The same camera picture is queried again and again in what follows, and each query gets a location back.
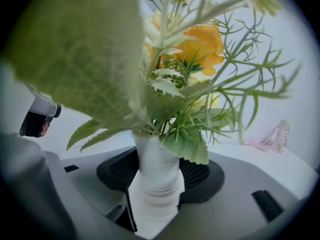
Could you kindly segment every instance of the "large green leaf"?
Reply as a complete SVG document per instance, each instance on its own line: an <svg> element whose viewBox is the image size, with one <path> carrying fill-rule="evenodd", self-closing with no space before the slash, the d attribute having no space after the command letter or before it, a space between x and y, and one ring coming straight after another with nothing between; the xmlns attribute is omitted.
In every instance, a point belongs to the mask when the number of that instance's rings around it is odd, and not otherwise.
<svg viewBox="0 0 320 240"><path fill-rule="evenodd" d="M106 141L107 139L109 139L110 137L112 137L113 135L115 134L118 134L120 132L123 132L123 131L126 131L128 129L125 129L125 128L121 128L121 129L108 129L102 133L99 133L97 136L93 137L92 139L90 139L86 144L84 144L82 147L81 147L81 151L94 145L94 144L97 144L99 142L104 142Z"/></svg>
<svg viewBox="0 0 320 240"><path fill-rule="evenodd" d="M143 26L136 0L33 0L5 47L18 78L108 128L143 100Z"/></svg>
<svg viewBox="0 0 320 240"><path fill-rule="evenodd" d="M75 130L68 142L68 145L66 146L66 149L70 149L75 143L86 137L89 137L101 128L104 128L101 123L93 119L89 120Z"/></svg>
<svg viewBox="0 0 320 240"><path fill-rule="evenodd" d="M180 111L197 97L189 97L190 95L207 88L210 84L209 80L197 82L196 84L183 88L180 93L184 96L173 96L170 94L157 96L151 88L145 91L146 109L148 114L159 121L165 121L172 118L177 111Z"/></svg>
<svg viewBox="0 0 320 240"><path fill-rule="evenodd" d="M207 165L209 155L206 142L196 128L186 128L161 135L161 143L179 158L189 160L197 165Z"/></svg>

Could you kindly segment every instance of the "white vase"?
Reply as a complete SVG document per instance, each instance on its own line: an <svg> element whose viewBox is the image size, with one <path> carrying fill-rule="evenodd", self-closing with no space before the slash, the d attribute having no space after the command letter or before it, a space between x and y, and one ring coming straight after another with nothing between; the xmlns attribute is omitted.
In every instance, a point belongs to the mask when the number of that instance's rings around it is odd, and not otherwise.
<svg viewBox="0 0 320 240"><path fill-rule="evenodd" d="M177 215L185 183L179 158L161 145L158 136L132 134L139 157L139 170L128 190L135 234L153 239Z"/></svg>

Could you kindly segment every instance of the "artificial flower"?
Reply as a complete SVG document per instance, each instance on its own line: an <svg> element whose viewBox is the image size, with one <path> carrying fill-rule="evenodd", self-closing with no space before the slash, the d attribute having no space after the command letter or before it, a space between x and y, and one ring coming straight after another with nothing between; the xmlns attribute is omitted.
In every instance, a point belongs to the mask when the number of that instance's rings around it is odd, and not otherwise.
<svg viewBox="0 0 320 240"><path fill-rule="evenodd" d="M224 57L220 54L224 51L224 44L217 26L194 26L184 32L185 35L195 37L195 40L186 40L176 48L182 50L176 53L175 58L186 63L196 61L194 66L206 76L216 73L213 65L221 64Z"/></svg>

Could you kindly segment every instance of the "yellow flower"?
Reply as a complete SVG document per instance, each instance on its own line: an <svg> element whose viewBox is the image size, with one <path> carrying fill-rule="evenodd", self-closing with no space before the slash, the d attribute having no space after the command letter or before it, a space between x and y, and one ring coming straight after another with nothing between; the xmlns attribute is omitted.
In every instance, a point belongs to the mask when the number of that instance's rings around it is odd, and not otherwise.
<svg viewBox="0 0 320 240"><path fill-rule="evenodd" d="M197 73L191 73L190 74L190 79L189 82L192 84L196 84L198 82L204 82L208 80L208 77L204 76L202 73L197 72ZM211 102L210 100L208 101L208 108L218 108L219 107L219 103L220 103L220 99L219 97L213 93L212 95L209 96L209 98L211 98ZM203 107L206 105L206 99L207 99L207 95L203 95L201 96L196 102L195 104Z"/></svg>
<svg viewBox="0 0 320 240"><path fill-rule="evenodd" d="M198 60L195 65L203 68L201 70L203 74L206 76L214 75L216 69L213 65L221 64L224 61L224 57L220 56L224 51L224 44L219 28L217 26L194 26L184 34L197 39L179 44L176 48L183 52L176 53L175 58L178 61L184 59L187 63L194 58L194 60Z"/></svg>

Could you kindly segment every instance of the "white wall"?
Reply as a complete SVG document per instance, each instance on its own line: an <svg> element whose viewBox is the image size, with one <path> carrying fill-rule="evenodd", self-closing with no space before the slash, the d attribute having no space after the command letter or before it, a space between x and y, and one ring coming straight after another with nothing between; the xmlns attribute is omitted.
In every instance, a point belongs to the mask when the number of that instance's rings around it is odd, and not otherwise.
<svg viewBox="0 0 320 240"><path fill-rule="evenodd" d="M252 25L253 14L251 9L239 9L233 14L234 19L242 19L248 26ZM241 23L234 22L235 29ZM280 62L294 59L294 62L279 68L276 76L289 77L296 66L301 63L302 68L295 82L290 87L291 98L284 100L274 100L267 98L259 99L259 110L254 123L245 132L245 139L260 141L266 132L272 130L281 119L291 122L291 132L287 142L287 148L302 158L312 168L317 168L320 161L319 138L320 138L320 68L319 51L311 36L309 29L304 25L300 18L291 14L285 9L277 13L277 17L265 15L263 19L265 32L271 35L272 46L274 49L283 49ZM236 33L232 38L239 40L243 32ZM259 52L253 62L261 63L269 48L270 39L263 37L260 39L264 43L260 44ZM234 66L230 66L226 71L230 73ZM240 66L239 72L250 69L250 67ZM257 78L250 80L243 87L251 86L256 83ZM253 101L248 100L244 111L244 122L249 122L252 115ZM238 143L236 133L232 134L233 139L220 137L222 143Z"/></svg>
<svg viewBox="0 0 320 240"><path fill-rule="evenodd" d="M141 14L151 12L148 4L141 2ZM248 25L253 21L252 12L249 9L239 9L234 13L234 18L243 19ZM286 10L278 13L277 17L266 15L264 18L265 32L274 37L273 47L283 48L282 61L295 59L295 62L281 68L277 76L289 76L298 63L302 63L302 69L296 81L290 88L292 97L286 100L271 100L260 98L259 112L253 125L245 133L245 138L259 141L264 134L275 127L281 119L291 122L291 135L287 147L293 153L301 157L312 168L316 168L320 161L319 136L320 136L320 72L318 62L318 49L312 39L309 30L303 22ZM269 47L267 38L260 47L256 62L260 62ZM247 101L244 113L244 122L249 121L252 114L252 102ZM59 118L54 119L48 129L47 135L36 139L45 150L60 153L65 150L68 140L74 130L86 122L88 116L72 109L62 108ZM237 134L234 139L220 138L222 143L238 143Z"/></svg>

